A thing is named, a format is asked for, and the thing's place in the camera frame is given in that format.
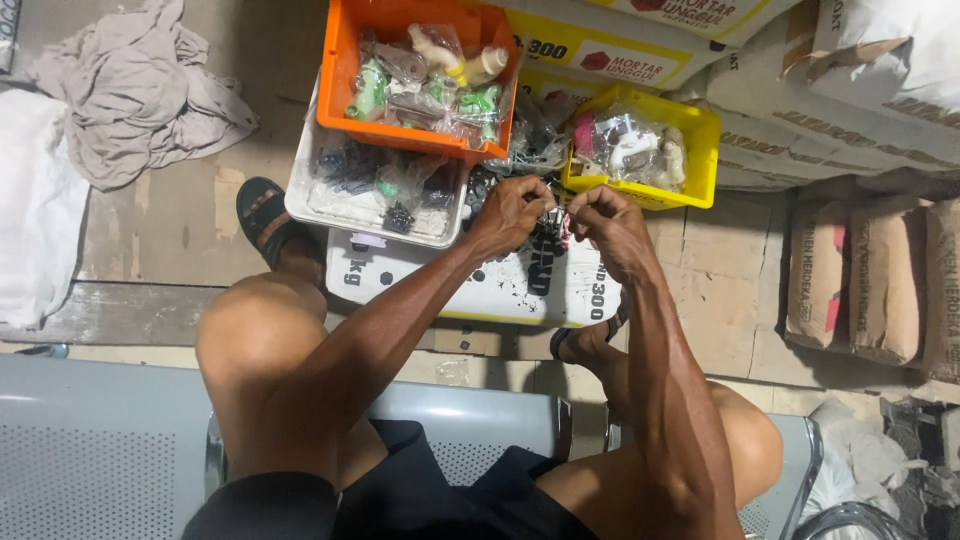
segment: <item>man's right arm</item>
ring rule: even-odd
[[[629,388],[635,441],[652,504],[673,538],[743,538],[730,450],[707,380],[686,343],[642,214],[601,186],[568,206],[578,239],[593,240],[633,304]]]

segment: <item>gray cloth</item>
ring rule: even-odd
[[[69,104],[70,158],[100,189],[215,154],[257,128],[238,84],[203,68],[209,43],[180,24],[183,1],[109,14],[29,68],[38,88]]]

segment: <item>leg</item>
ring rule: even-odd
[[[263,241],[288,219],[278,217]],[[315,286],[323,270],[317,254],[311,239],[289,240],[276,272],[241,280],[200,320],[197,360],[231,463],[242,463],[249,426],[273,388],[326,338],[326,299]],[[340,446],[336,487],[352,484],[386,454],[370,422],[361,420]]]
[[[606,324],[574,331],[561,345],[561,358],[596,375],[611,408],[629,422],[628,358],[607,344],[606,336]],[[727,386],[710,387],[730,445],[736,507],[742,508],[780,479],[783,441],[763,411]],[[537,485],[601,540],[610,540],[644,537],[645,524],[656,519],[642,511],[648,500],[643,476],[640,453],[631,444],[561,465]]]

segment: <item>orange plastic bin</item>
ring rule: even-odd
[[[330,0],[317,121],[327,128],[343,130],[360,142],[462,158],[468,166],[479,160],[506,159],[511,127],[509,115],[500,127],[500,144],[485,142],[476,150],[469,148],[467,140],[462,137],[344,116],[344,109],[353,97],[351,82],[360,69],[357,39],[362,30],[373,29],[382,42],[403,41],[407,38],[407,28],[413,23],[452,25],[466,51],[479,52],[483,45],[489,44],[506,48],[510,62],[496,80],[504,86],[501,99],[512,99],[516,91],[516,79],[512,77],[519,53],[502,9],[454,0]],[[512,112],[514,105],[509,105]]]

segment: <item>black sandal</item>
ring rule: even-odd
[[[621,301],[620,307],[616,309],[616,313],[613,317],[607,319],[607,339],[605,341],[610,343],[616,333],[623,328],[623,325],[627,324],[627,319],[630,318],[630,307],[626,302]],[[550,338],[550,355],[553,356],[553,359],[560,360],[560,344],[564,342],[567,336],[570,335],[572,331],[576,329],[572,328],[561,328],[553,332],[553,337]]]
[[[266,195],[267,191],[270,190],[276,193],[256,210],[252,209],[257,199]],[[283,244],[287,243],[287,240],[297,236],[313,237],[305,225],[291,218],[290,221],[280,225],[270,234],[262,248],[256,245],[257,238],[263,234],[267,226],[287,211],[283,203],[284,195],[282,187],[261,176],[247,180],[240,186],[240,191],[237,192],[237,218],[240,219],[240,229],[243,230],[253,247],[267,261],[270,269],[274,271],[280,260],[280,249],[283,248]]]

